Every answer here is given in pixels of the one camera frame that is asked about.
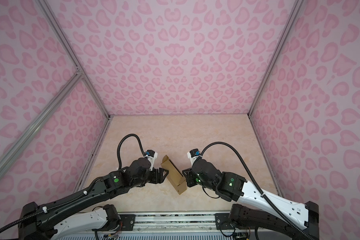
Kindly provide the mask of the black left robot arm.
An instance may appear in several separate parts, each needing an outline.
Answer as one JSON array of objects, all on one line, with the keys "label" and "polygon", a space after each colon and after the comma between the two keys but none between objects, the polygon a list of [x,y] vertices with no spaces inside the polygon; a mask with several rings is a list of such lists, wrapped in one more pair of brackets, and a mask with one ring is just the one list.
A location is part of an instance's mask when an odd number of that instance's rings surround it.
[{"label": "black left robot arm", "polygon": [[161,184],[169,171],[152,168],[148,157],[139,158],[130,166],[98,177],[90,185],[63,199],[38,206],[27,204],[19,224],[21,240],[57,240],[85,230],[109,231],[120,227],[121,219],[113,205],[83,213],[95,204],[126,194],[135,187]]}]

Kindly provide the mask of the brown cardboard paper box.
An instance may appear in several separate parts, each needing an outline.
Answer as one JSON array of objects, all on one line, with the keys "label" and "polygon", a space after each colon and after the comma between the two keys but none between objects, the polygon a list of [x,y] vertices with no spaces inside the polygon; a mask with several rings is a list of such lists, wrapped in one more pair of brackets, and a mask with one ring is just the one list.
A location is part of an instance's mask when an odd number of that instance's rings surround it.
[{"label": "brown cardboard paper box", "polygon": [[185,176],[178,170],[178,168],[175,166],[175,164],[172,162],[172,160],[165,155],[163,157],[161,167],[165,170],[168,170],[168,176],[167,179],[171,183],[171,185],[174,187],[176,192],[181,195],[187,190],[187,182]]}]

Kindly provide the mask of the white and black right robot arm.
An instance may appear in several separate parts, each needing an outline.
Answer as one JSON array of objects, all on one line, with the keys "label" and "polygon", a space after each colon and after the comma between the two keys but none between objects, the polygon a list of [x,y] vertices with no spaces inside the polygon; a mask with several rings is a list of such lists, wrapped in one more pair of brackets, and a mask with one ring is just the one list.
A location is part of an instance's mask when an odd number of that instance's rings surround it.
[{"label": "white and black right robot arm", "polygon": [[212,190],[220,199],[233,203],[228,223],[234,228],[263,228],[293,240],[320,238],[319,206],[313,202],[302,204],[258,190],[246,178],[221,172],[201,158],[182,173],[188,187],[199,185]]}]

